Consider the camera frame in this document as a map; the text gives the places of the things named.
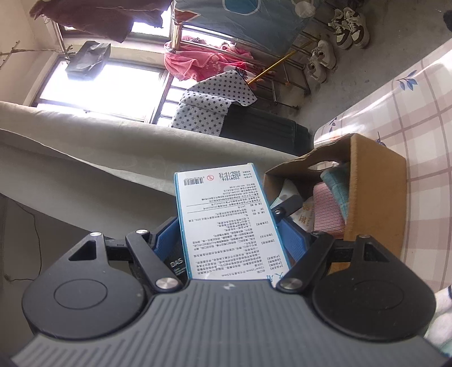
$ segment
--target yellow stick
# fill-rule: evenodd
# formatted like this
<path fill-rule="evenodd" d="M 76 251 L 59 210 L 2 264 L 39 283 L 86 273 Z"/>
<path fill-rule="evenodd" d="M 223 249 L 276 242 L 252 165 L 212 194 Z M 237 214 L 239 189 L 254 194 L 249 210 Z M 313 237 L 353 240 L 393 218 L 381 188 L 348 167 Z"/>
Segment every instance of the yellow stick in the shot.
<path fill-rule="evenodd" d="M 252 82 L 256 81 L 257 79 L 259 79 L 262 75 L 267 74 L 270 70 L 272 70 L 274 67 L 278 66 L 279 64 L 281 64 L 285 59 L 289 58 L 292 55 L 295 55 L 298 51 L 292 51 L 290 53 L 288 53 L 286 56 L 284 56 L 281 60 L 275 62 L 273 65 L 271 65 L 269 68 L 265 69 L 262 73 L 260 73 L 257 77 L 251 79 L 248 82 L 248 85 L 250 85 Z"/>

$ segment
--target black storage bin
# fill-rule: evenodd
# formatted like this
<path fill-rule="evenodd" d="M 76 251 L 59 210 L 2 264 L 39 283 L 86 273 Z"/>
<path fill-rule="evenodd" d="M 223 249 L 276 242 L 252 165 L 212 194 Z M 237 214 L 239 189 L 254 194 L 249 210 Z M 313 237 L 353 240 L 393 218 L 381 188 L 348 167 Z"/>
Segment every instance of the black storage bin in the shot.
<path fill-rule="evenodd" d="M 238 104 L 229 107 L 220 136 L 296 156 L 312 149 L 311 135 L 304 126 L 288 118 Z"/>

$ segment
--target black plastic bag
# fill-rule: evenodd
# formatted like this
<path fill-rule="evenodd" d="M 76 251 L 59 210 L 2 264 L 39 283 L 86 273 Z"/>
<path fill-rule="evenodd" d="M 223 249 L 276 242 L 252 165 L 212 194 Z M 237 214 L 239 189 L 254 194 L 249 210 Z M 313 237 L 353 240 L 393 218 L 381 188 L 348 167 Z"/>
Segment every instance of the black plastic bag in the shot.
<path fill-rule="evenodd" d="M 111 44 L 86 41 L 66 68 L 69 79 L 94 80 L 110 58 Z"/>

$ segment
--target gray panel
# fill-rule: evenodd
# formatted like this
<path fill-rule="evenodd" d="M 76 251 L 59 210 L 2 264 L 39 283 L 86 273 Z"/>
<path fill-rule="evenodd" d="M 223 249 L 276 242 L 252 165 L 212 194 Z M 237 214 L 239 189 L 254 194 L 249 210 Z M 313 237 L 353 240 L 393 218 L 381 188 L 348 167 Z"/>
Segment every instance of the gray panel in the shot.
<path fill-rule="evenodd" d="M 435 367 L 446 358 L 421 337 L 356 340 L 331 329 L 298 295 L 267 281 L 191 281 L 155 297 L 127 329 L 91 342 L 37 336 L 19 367 Z"/>

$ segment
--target pair of shoes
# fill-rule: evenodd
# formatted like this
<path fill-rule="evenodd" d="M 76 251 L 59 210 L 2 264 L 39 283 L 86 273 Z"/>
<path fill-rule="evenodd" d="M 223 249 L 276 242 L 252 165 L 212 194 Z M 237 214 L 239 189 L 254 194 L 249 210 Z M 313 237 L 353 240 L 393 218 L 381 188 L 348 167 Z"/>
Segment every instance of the pair of shoes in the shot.
<path fill-rule="evenodd" d="M 349 48 L 352 43 L 358 48 L 364 48 L 369 43 L 366 18 L 349 7 L 344 10 L 335 9 L 334 17 L 328 25 L 335 29 L 336 44 L 343 50 Z"/>
<path fill-rule="evenodd" d="M 335 65 L 336 57 L 334 56 L 333 46 L 327 41 L 320 40 L 309 58 L 308 74 L 319 83 L 323 83 L 326 80 L 325 67 L 332 69 Z"/>

